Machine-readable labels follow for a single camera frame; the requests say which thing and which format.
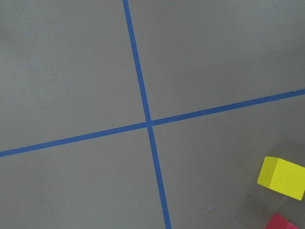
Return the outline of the yellow cube block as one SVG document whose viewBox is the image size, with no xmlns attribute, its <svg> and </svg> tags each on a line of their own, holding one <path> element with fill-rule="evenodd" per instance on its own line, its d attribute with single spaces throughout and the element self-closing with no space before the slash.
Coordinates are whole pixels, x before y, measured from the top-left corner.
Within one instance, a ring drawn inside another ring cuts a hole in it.
<svg viewBox="0 0 305 229">
<path fill-rule="evenodd" d="M 266 156 L 257 184 L 302 200 L 305 193 L 305 168 L 281 158 Z"/>
</svg>

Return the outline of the red cube block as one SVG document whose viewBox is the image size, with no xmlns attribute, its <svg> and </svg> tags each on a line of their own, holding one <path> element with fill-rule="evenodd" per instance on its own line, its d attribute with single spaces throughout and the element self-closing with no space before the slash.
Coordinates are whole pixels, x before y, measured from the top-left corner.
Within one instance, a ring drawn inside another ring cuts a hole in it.
<svg viewBox="0 0 305 229">
<path fill-rule="evenodd" d="M 269 220 L 265 229 L 298 229 L 298 227 L 288 221 L 286 218 L 275 213 Z"/>
</svg>

